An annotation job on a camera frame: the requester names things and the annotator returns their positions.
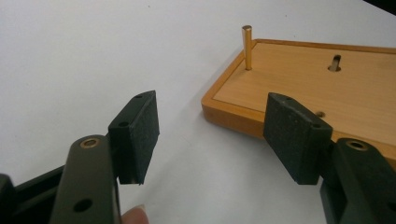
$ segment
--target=wooden edge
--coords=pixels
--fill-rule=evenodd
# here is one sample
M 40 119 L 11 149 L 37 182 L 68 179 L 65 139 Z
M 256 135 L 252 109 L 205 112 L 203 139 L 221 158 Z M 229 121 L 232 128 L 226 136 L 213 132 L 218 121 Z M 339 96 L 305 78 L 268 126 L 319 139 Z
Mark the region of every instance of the wooden edge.
M 310 42 L 296 42 L 296 41 L 272 40 L 272 39 L 255 39 L 254 41 L 256 41 L 256 43 L 289 45 L 289 46 L 309 47 L 309 48 L 316 48 L 316 49 L 341 49 L 341 50 L 363 51 L 363 52 L 372 52 L 372 53 L 396 54 L 396 49 L 392 49 L 392 48 L 351 46 L 351 45 L 310 43 Z
M 396 54 L 396 49 L 377 48 L 377 47 L 364 47 L 364 46 L 347 46 L 347 45 L 334 45 L 334 44 L 321 44 L 321 43 L 309 43 L 309 42 L 293 42 L 285 40 L 270 40 L 270 39 L 255 39 L 252 43 L 252 48 L 257 43 L 267 44 L 278 44 L 278 45 L 290 45 L 298 47 L 310 47 L 310 48 L 321 48 L 321 49 L 342 49 L 342 50 L 353 50 L 353 51 L 365 51 L 365 52 L 378 52 L 378 53 L 389 53 Z M 233 74 L 233 71 L 244 61 L 244 52 L 238 54 L 238 56 L 231 62 L 230 66 L 223 72 L 223 74 L 216 80 L 212 87 L 206 92 L 201 100 L 202 109 L 204 111 L 204 117 L 206 120 L 218 124 L 219 126 L 230 128 L 232 130 L 246 133 L 258 138 L 262 138 L 263 133 L 263 121 L 265 113 L 240 105 L 232 105 L 224 103 L 222 101 L 215 100 L 216 93 L 220 90 L 227 79 Z M 358 136 L 354 136 L 348 133 L 333 132 L 332 140 L 336 141 L 340 137 L 356 138 L 361 139 L 375 147 L 381 152 L 381 154 L 387 159 L 390 166 L 396 171 L 396 151 L 394 146 L 383 144 L 374 140 L 364 139 Z

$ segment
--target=wooden board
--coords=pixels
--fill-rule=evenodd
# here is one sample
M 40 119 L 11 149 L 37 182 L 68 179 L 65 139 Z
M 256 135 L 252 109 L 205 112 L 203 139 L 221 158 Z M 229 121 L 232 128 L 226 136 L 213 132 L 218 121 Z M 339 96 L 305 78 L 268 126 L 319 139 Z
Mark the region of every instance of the wooden board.
M 334 128 L 332 140 L 366 141 L 396 168 L 396 49 L 253 40 L 202 99 L 205 118 L 262 138 L 268 92 L 288 95 Z M 341 55 L 338 72 L 329 71 Z

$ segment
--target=brass grommet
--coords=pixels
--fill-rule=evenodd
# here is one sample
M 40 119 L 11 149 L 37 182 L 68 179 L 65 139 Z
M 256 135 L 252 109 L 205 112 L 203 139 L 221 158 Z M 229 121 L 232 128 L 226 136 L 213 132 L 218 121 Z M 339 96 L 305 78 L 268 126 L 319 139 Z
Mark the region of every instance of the brass grommet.
M 87 138 L 82 141 L 79 146 L 82 148 L 93 148 L 99 145 L 100 140 L 98 138 Z

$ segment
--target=fingertip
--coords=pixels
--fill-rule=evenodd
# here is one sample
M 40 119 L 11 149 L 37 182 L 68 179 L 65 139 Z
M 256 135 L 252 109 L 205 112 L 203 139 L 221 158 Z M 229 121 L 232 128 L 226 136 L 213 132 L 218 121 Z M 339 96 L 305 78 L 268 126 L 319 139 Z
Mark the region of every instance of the fingertip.
M 140 204 L 122 216 L 122 224 L 149 224 L 149 218 L 146 214 L 146 207 Z

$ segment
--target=white table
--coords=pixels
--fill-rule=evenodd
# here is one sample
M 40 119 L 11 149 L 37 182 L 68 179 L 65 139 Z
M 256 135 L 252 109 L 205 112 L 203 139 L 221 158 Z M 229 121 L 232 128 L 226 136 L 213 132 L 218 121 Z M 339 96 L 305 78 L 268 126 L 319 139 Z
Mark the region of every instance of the white table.
M 161 135 L 121 210 L 151 223 L 325 223 L 319 186 L 298 186 L 259 139 L 207 122 L 200 100 L 253 38 L 396 47 L 396 17 L 363 1 L 1 1 L 0 172 L 14 185 L 106 134 L 156 90 Z

